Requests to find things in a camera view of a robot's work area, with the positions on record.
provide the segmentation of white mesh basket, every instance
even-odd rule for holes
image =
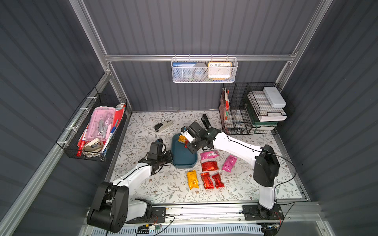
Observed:
[[[172,80],[175,83],[233,83],[238,63],[235,57],[172,58]]]

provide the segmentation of gray corrugated wall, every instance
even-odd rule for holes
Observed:
[[[1,219],[104,72],[68,1],[1,0],[0,28]],[[76,234],[106,165],[63,156],[14,235]]]
[[[275,82],[285,62],[239,62],[236,82]],[[135,111],[207,110],[222,83],[174,83],[170,62],[113,62]]]
[[[108,54],[289,54],[316,0],[85,0]],[[283,62],[239,62],[237,82],[274,82]],[[116,62],[134,110],[217,109],[221,84],[175,84],[167,62]]]
[[[376,235],[378,1],[334,0],[284,88],[279,131],[338,236]]]

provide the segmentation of floral tablecloth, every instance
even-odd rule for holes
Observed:
[[[197,121],[200,125],[202,114],[207,114],[211,125],[214,128],[222,129],[219,111],[191,111],[191,112],[146,112],[133,113],[127,128],[124,143],[121,147],[112,180],[119,178],[132,169],[149,151],[151,142],[158,138],[163,139],[170,150],[173,135],[180,132],[181,127],[190,125]],[[161,133],[155,133],[154,126],[162,121],[172,120],[173,126]],[[237,135],[234,138],[253,145],[264,146],[268,144],[273,147],[276,154],[281,152],[275,142],[273,135],[253,134]],[[238,158],[231,173],[221,170],[221,179],[225,184],[224,188],[206,190],[200,177],[202,173],[200,153],[194,168],[197,171],[197,178],[200,188],[189,190],[187,172],[192,169],[176,169],[175,167],[164,166],[156,175],[146,179],[138,188],[130,193],[130,200],[144,198],[153,203],[178,203],[178,202],[216,202],[216,201],[240,201],[259,199],[259,188],[253,179],[253,170],[244,160]],[[229,153],[219,150],[220,157],[209,159],[216,160],[221,169]],[[284,182],[292,177],[286,162],[278,158],[280,169],[278,182]],[[277,198],[301,198],[298,187],[294,180],[277,187]]]

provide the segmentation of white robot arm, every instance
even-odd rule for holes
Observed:
[[[181,129],[182,135],[190,142],[187,144],[189,150],[194,153],[204,147],[216,148],[249,163],[254,168],[253,178],[259,185],[258,208],[260,215],[263,218],[269,218],[273,214],[271,209],[276,200],[275,187],[280,167],[272,147],[265,145],[262,148],[229,137],[224,132],[212,128],[205,114],[203,114],[202,122],[206,129],[202,128],[197,122]]]
[[[110,183],[100,184],[87,216],[87,224],[117,233],[129,220],[140,217],[151,219],[151,202],[136,199],[129,203],[129,192],[159,172],[164,164],[172,162],[172,152],[163,151],[163,146],[165,144],[161,139],[152,142],[150,151],[132,170]]]

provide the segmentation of white box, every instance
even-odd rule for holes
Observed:
[[[285,107],[286,102],[276,87],[265,87],[264,93],[272,107]]]

